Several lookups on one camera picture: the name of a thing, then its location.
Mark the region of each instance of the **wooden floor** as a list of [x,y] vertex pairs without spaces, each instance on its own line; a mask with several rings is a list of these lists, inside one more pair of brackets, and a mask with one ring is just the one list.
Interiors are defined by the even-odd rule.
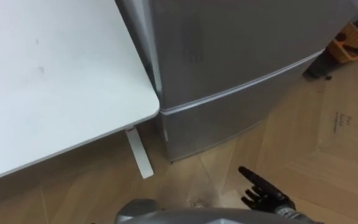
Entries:
[[332,223],[358,223],[358,62],[304,79],[255,128],[170,164],[153,122],[139,127],[155,175],[143,180],[124,133],[0,179],[0,223],[105,224],[133,198],[164,208],[245,208],[247,166]]

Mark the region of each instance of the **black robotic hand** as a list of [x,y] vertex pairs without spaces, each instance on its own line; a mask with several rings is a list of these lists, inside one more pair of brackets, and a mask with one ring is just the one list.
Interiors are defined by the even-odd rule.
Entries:
[[250,209],[269,213],[277,213],[280,208],[296,210],[293,201],[267,180],[243,166],[239,172],[254,185],[252,191],[246,190],[248,198],[241,198]]

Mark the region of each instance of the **stainless steel refrigerator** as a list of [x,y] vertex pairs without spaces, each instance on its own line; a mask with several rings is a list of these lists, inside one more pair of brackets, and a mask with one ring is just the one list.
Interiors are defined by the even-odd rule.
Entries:
[[354,1],[117,0],[160,98],[168,159],[264,119],[357,12]]

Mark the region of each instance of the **table leg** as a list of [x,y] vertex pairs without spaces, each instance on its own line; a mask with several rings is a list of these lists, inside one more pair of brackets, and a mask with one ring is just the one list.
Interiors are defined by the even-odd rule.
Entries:
[[131,145],[132,152],[134,153],[136,164],[143,179],[153,176],[153,168],[150,165],[149,158],[147,157],[146,151],[144,150],[136,127],[128,128],[125,130],[125,132],[127,134],[129,144]]

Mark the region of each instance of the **writing on floor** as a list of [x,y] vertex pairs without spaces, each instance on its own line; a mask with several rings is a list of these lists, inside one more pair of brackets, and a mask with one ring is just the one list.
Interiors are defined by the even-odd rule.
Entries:
[[352,123],[353,118],[349,115],[335,112],[334,119],[334,133],[337,132],[338,128],[349,126]]

